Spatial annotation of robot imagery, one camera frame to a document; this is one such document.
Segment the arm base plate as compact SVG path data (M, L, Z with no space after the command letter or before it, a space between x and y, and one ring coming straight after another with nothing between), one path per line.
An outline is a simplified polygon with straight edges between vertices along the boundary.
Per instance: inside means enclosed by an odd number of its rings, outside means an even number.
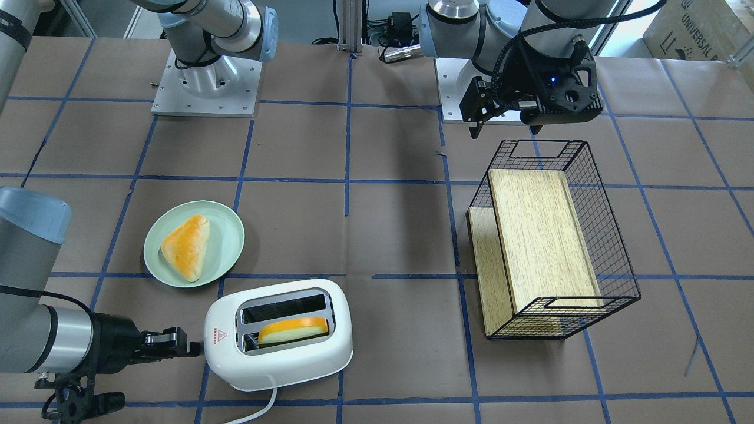
M482 75L470 59L438 57L435 60L437 88L442 118L451 124L464 124L460 102L474 76Z
M170 52L151 112L173 117L252 118L262 63L221 56L205 67L179 69Z

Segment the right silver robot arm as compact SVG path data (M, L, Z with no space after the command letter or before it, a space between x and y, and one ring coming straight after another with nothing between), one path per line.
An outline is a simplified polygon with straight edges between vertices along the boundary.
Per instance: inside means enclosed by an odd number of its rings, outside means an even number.
M162 115L181 100L197 115L210 107L255 107L258 72L274 59L277 12L253 1L139 1L158 14L173 52L154 100ZM67 373L99 346L94 320L82 308L56 310L40 297L67 236L72 209L62 200L18 186L3 186L2 372Z

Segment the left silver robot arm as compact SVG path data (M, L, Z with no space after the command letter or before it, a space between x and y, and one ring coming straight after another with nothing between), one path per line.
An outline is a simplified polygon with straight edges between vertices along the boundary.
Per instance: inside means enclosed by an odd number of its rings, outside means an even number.
M418 14L423 55L464 60L459 115L471 138L513 112L538 134L604 110L590 41L623 21L613 1L428 1Z

